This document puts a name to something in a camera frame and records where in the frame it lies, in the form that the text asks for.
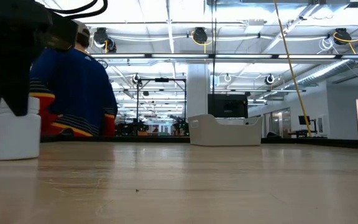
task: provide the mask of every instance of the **white basket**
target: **white basket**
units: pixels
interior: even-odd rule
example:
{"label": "white basket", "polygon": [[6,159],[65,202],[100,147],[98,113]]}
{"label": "white basket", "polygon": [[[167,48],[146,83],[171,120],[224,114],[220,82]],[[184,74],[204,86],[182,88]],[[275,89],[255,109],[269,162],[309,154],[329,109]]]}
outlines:
{"label": "white basket", "polygon": [[245,119],[244,125],[219,124],[210,114],[189,117],[191,144],[199,146],[259,146],[262,117]]}

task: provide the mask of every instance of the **white plastic container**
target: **white plastic container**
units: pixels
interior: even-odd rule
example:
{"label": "white plastic container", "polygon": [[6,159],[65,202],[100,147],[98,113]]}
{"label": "white plastic container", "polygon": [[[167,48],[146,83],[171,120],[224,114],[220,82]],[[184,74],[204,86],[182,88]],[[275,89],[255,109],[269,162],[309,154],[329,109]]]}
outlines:
{"label": "white plastic container", "polygon": [[39,156],[40,101],[29,97],[27,115],[17,117],[6,102],[0,103],[0,160],[30,159]]}

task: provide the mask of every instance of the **person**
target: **person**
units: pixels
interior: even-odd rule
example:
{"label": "person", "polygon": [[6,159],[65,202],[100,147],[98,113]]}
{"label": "person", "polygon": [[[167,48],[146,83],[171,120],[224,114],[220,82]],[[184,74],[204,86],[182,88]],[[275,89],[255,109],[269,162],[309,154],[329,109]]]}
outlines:
{"label": "person", "polygon": [[40,99],[41,133],[71,129],[74,136],[114,136],[117,103],[108,74],[85,51],[88,28],[75,22],[75,48],[45,49],[30,69],[30,96]]}
{"label": "person", "polygon": [[154,128],[152,135],[158,136],[158,127]]}

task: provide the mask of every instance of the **yellow pole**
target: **yellow pole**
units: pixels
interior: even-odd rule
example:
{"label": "yellow pole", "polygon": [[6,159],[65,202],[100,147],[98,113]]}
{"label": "yellow pole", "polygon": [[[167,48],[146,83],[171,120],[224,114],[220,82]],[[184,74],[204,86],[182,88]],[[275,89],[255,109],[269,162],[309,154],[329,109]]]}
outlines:
{"label": "yellow pole", "polygon": [[286,40],[285,40],[284,31],[283,31],[283,26],[282,26],[281,20],[280,20],[280,15],[278,14],[277,0],[273,0],[273,1],[274,1],[274,6],[275,6],[275,8],[276,8],[278,23],[280,24],[280,32],[281,32],[281,36],[283,37],[285,52],[287,53],[288,64],[290,65],[292,80],[293,80],[293,83],[294,83],[294,85],[295,85],[296,93],[298,94],[299,102],[301,103],[302,112],[303,112],[303,117],[305,118],[306,126],[308,127],[309,137],[311,137],[310,125],[309,125],[308,118],[307,118],[307,115],[306,115],[305,107],[303,106],[302,97],[301,97],[301,94],[300,94],[300,92],[299,92],[298,84],[297,84],[297,82],[296,82],[295,73],[293,72],[292,62],[291,62],[291,58],[290,58],[290,53],[289,53],[289,51],[288,51],[287,42],[286,42]]}

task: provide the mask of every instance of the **metal frame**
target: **metal frame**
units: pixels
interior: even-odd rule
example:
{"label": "metal frame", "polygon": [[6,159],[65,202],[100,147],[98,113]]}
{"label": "metal frame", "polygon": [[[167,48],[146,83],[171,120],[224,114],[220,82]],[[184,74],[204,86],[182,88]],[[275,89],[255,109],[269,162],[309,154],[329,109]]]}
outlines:
{"label": "metal frame", "polygon": [[[93,58],[154,58],[154,59],[241,59],[241,60],[282,60],[287,61],[284,54],[91,54]],[[316,54],[291,54],[293,60],[358,60],[358,54],[338,54],[338,55],[316,55]]]}
{"label": "metal frame", "polygon": [[[140,91],[183,91],[182,89],[143,89],[140,88]],[[226,92],[231,92],[231,91],[236,91],[236,92],[253,92],[253,93],[269,93],[269,92],[277,92],[277,93],[296,93],[296,90],[247,90],[247,89],[221,89],[221,88],[215,88],[215,91],[226,91]],[[117,92],[128,92],[128,91],[138,91],[138,89],[114,89],[114,91]]]}
{"label": "metal frame", "polygon": [[[149,89],[144,89],[144,87],[149,84],[150,82],[154,81],[154,82],[158,82],[159,78],[140,78],[138,79],[138,81],[136,82],[136,90],[125,90],[123,89],[122,91],[136,91],[136,120],[137,122],[139,122],[139,92],[140,91],[165,91],[164,89],[160,89],[160,90],[149,90]],[[185,78],[164,78],[164,81],[174,81],[176,85],[178,85],[180,87],[180,90],[177,89],[170,89],[170,91],[184,91],[185,92],[185,99],[184,99],[184,107],[183,109],[185,110],[185,119],[186,119],[186,107],[187,107],[187,82]],[[145,81],[145,83],[143,84],[143,86],[140,88],[139,83]],[[182,81],[185,83],[185,88],[181,87],[179,85],[179,81]]]}

